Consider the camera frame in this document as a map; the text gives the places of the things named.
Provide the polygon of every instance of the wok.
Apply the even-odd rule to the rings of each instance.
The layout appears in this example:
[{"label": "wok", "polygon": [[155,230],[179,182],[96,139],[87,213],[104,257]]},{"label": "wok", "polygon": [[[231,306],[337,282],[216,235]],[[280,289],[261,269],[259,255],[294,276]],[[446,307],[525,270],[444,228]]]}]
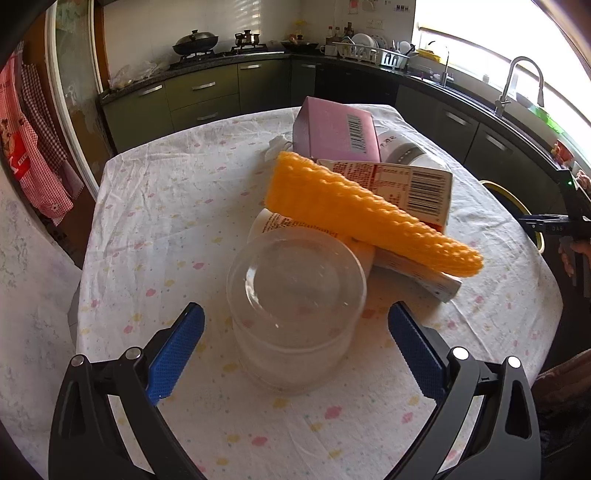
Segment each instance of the wok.
[{"label": "wok", "polygon": [[190,35],[187,35],[173,46],[173,50],[178,55],[186,56],[191,53],[202,53],[211,50],[217,45],[218,37],[210,32],[200,32],[193,30]]}]

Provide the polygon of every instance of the window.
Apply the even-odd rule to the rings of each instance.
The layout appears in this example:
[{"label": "window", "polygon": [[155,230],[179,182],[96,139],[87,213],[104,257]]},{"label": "window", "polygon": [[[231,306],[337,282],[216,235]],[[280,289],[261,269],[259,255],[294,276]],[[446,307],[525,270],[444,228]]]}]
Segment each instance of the window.
[{"label": "window", "polygon": [[[591,161],[591,80],[559,28],[533,1],[417,0],[413,43],[424,48],[431,40],[438,40],[449,48],[451,66],[479,79],[486,74],[489,83],[502,90],[508,61],[429,30],[459,37],[508,59],[526,56],[534,60],[542,69],[547,86],[551,86],[544,89],[544,109]],[[447,55],[436,44],[430,49]],[[519,65],[537,75],[529,63]],[[536,103],[537,81],[523,73],[517,75],[515,90]]]}]

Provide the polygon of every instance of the gas stove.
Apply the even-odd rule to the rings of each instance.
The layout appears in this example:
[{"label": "gas stove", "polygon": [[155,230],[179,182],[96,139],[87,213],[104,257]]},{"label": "gas stove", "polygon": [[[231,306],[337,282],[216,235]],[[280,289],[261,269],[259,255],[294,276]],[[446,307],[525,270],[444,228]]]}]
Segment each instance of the gas stove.
[{"label": "gas stove", "polygon": [[176,63],[171,63],[169,70],[178,70],[183,69],[185,67],[190,67],[196,63],[201,63],[203,61],[213,60],[213,59],[222,59],[225,57],[235,57],[238,55],[247,55],[249,53],[262,53],[269,51],[267,49],[267,45],[259,44],[259,45],[245,45],[245,46],[236,46],[232,47],[230,51],[221,51],[215,53],[213,50],[204,52],[204,53],[193,53],[191,55],[186,55],[180,57],[180,60]]}]

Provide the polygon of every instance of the cabinet drawer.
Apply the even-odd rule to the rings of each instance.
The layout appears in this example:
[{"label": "cabinet drawer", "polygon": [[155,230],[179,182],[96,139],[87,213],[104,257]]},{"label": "cabinet drawer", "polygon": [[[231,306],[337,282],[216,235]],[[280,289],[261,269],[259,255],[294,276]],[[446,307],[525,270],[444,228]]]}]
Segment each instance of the cabinet drawer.
[{"label": "cabinet drawer", "polygon": [[166,80],[170,111],[238,93],[236,65],[188,73]]},{"label": "cabinet drawer", "polygon": [[240,115],[238,95],[214,98],[170,112],[175,132]]}]

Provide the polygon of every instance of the black countertop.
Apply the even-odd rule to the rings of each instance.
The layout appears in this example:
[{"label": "black countertop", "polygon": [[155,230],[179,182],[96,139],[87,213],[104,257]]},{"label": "black countertop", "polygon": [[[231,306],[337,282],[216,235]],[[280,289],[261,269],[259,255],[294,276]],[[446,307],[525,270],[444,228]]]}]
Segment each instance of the black countertop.
[{"label": "black countertop", "polygon": [[133,83],[121,90],[114,92],[106,91],[99,96],[99,102],[101,105],[106,105],[132,92],[136,92],[179,75],[198,72],[199,70],[206,70],[236,63],[246,63],[249,61],[278,59],[300,59],[317,64],[322,63],[341,67],[346,66],[352,69],[363,70],[385,79],[391,79],[399,85],[404,85],[429,95],[436,100],[439,100],[440,102],[443,102],[446,105],[449,105],[452,108],[455,108],[466,115],[471,116],[474,120],[491,128],[503,138],[513,143],[529,158],[534,160],[550,177],[554,178],[554,172],[558,170],[558,166],[550,155],[550,146],[548,144],[546,144],[533,132],[528,131],[527,127],[519,124],[519,122],[515,121],[515,119],[510,119],[511,121],[509,121],[507,118],[498,118],[495,116],[494,111],[491,108],[492,105],[487,105],[488,102],[484,99],[480,99],[480,101],[478,101],[474,98],[470,98],[469,95],[456,91],[453,88],[442,87],[437,83],[420,79],[400,70],[378,67],[376,65],[362,63],[356,60],[327,57],[322,54],[305,55],[279,51],[251,53],[246,55],[205,60],[203,62],[191,64],[185,68],[161,72],[154,75],[153,77],[150,77],[149,79]]}]

